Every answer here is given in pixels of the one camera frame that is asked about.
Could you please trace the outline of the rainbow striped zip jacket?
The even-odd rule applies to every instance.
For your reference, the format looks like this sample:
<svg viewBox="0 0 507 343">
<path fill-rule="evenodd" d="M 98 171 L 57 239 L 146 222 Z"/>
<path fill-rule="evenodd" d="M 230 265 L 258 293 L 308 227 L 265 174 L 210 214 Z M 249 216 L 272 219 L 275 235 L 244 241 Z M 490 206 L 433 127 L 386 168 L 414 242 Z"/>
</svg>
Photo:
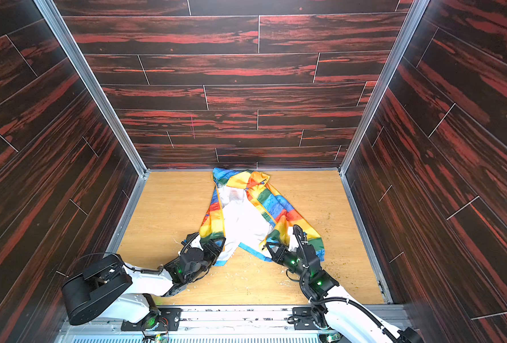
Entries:
<svg viewBox="0 0 507 343">
<path fill-rule="evenodd" d="M 199 234 L 201 241 L 226 238 L 216 266 L 223 266 L 237 248 L 265 262 L 271 256 L 267 242 L 289 245 L 292 227 L 297 224 L 306 233 L 320 260 L 325 248 L 319 233 L 301 216 L 275 187 L 270 176 L 259 171 L 215 168 L 215 188 Z"/>
</svg>

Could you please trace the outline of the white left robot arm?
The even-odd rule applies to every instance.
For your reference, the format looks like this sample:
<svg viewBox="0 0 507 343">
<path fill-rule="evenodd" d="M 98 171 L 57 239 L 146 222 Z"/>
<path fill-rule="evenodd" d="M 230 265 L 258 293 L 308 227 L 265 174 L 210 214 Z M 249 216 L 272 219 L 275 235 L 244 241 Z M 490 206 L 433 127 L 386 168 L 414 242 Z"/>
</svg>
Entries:
<svg viewBox="0 0 507 343">
<path fill-rule="evenodd" d="M 179 255 L 157 269 L 125 263 L 108 254 L 68 280 L 61 288 L 69 322 L 86 324 L 98 317 L 123 320 L 153 331 L 166 323 L 153 298 L 173 297 L 202 278 L 216 264 L 226 238 L 189 234 Z"/>
</svg>

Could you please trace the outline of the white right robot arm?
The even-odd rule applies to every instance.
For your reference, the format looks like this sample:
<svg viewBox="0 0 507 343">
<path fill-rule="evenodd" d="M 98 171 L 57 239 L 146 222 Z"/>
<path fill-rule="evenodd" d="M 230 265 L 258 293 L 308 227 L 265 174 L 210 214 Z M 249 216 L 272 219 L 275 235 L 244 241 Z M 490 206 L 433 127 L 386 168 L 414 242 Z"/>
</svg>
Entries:
<svg viewBox="0 0 507 343">
<path fill-rule="evenodd" d="M 357 302 L 320 264 L 314 247 L 301 242 L 292 252 L 281 243 L 267 242 L 272 260 L 299 276 L 310 304 L 310 318 L 322 330 L 335 330 L 349 342 L 422 342 L 414 329 L 389 324 Z"/>
</svg>

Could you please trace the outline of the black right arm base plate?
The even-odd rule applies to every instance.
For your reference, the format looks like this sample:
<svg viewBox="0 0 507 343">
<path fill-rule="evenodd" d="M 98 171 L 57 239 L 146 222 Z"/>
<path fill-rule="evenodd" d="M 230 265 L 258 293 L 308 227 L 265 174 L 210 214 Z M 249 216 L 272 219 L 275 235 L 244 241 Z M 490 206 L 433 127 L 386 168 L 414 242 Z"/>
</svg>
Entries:
<svg viewBox="0 0 507 343">
<path fill-rule="evenodd" d="M 323 315 L 313 307 L 294 307 L 287 323 L 293 325 L 294 330 L 327 330 L 328 324 Z"/>
</svg>

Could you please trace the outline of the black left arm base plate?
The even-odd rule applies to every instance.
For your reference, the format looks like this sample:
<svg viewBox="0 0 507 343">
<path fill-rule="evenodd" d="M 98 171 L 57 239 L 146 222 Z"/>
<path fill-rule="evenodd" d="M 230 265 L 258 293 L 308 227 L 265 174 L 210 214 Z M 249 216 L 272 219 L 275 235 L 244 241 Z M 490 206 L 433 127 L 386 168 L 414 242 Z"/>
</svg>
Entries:
<svg viewBox="0 0 507 343">
<path fill-rule="evenodd" d="M 123 332 L 174 332 L 179 328 L 182 308 L 159 307 L 157 313 L 148 314 L 138 323 L 133 324 L 123 321 L 121 331 Z"/>
</svg>

